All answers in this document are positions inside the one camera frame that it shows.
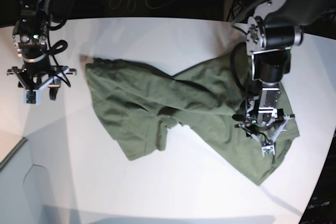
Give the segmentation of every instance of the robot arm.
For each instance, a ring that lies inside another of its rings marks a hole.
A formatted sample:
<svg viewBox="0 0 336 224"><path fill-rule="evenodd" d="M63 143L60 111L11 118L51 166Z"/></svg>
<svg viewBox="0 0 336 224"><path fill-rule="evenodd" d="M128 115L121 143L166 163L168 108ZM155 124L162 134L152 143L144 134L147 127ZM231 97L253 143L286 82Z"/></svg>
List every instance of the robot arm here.
<svg viewBox="0 0 336 224"><path fill-rule="evenodd" d="M13 43L17 55L22 58L21 69L12 67L7 75L14 74L19 79L19 87L24 89L24 102L39 104L40 92L48 87L50 99L55 100L61 80L70 85L66 74L76 73L75 69L65 66L52 66L50 57L54 58L66 50L68 44L61 40L53 47L49 41L51 0L20 0L21 13L13 29Z"/></svg>
<svg viewBox="0 0 336 224"><path fill-rule="evenodd" d="M330 0L271 0L258 5L248 19L246 48L259 90L246 98L237 127L261 143L263 155L275 155L277 137L295 117L277 108L279 82L290 71L290 50L302 43L301 26L313 23L329 4Z"/></svg>

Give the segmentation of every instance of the olive green fabric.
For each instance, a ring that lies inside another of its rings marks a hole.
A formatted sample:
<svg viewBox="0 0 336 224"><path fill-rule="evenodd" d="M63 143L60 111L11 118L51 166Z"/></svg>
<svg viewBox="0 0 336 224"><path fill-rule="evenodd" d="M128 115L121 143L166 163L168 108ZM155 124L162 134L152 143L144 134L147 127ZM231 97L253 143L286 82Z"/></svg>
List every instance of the olive green fabric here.
<svg viewBox="0 0 336 224"><path fill-rule="evenodd" d="M241 80L247 55L236 56ZM96 59L86 65L93 108L129 160L163 151L167 130L189 125L207 144L260 185L284 160L299 132L294 120L277 139L276 156L263 157L260 143L234 128L232 115L244 99L230 71L229 55L202 62L173 77L142 63ZM292 113L282 90L279 108Z"/></svg>

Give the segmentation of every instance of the screw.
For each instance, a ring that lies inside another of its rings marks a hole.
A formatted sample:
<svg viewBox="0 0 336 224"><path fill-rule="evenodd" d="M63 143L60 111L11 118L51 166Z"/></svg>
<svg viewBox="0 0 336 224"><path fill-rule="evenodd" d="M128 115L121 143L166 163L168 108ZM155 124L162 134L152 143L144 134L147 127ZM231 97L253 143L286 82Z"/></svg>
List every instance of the screw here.
<svg viewBox="0 0 336 224"><path fill-rule="evenodd" d="M22 43L27 43L29 41L28 35L21 35L20 40Z"/></svg>

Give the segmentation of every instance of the cloth fold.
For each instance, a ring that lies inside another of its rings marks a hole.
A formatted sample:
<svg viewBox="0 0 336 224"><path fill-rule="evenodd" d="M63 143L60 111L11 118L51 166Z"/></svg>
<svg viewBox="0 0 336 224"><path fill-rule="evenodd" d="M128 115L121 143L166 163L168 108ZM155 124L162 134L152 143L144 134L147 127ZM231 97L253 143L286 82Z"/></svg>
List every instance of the cloth fold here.
<svg viewBox="0 0 336 224"><path fill-rule="evenodd" d="M242 82L248 68L246 51L236 56ZM232 120L244 99L230 71L229 55L193 66L175 76L152 66L124 60L95 59L86 65L95 113L129 160L163 151L167 130L189 125L233 167L260 185L284 160L299 136L295 120L276 142L276 156L262 156L260 143L234 128ZM278 107L292 114L287 95Z"/></svg>

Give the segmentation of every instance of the white tabletop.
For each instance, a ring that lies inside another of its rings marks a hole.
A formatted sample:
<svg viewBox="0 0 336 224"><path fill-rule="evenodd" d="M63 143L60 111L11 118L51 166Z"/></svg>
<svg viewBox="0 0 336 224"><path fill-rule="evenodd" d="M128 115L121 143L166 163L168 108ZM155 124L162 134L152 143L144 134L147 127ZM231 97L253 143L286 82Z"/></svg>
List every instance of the white tabletop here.
<svg viewBox="0 0 336 224"><path fill-rule="evenodd" d="M17 79L5 75L7 68L22 65L11 32L0 30L0 133L28 138L34 163L50 173L54 207L79 209L82 223L102 218L88 213L188 219L186 223L299 222L336 127L336 41L305 35L303 44L292 50L292 69L283 84L301 136L283 164L257 187L188 126L169 130L164 152L128 161L96 118L83 73L92 57L141 61L178 73L229 52L242 38L228 23L171 18L69 21L51 33L51 42L69 43L57 58L61 65L77 68L78 75L69 77L71 89L63 85L56 102L48 100L45 90L39 106L23 105Z"/></svg>

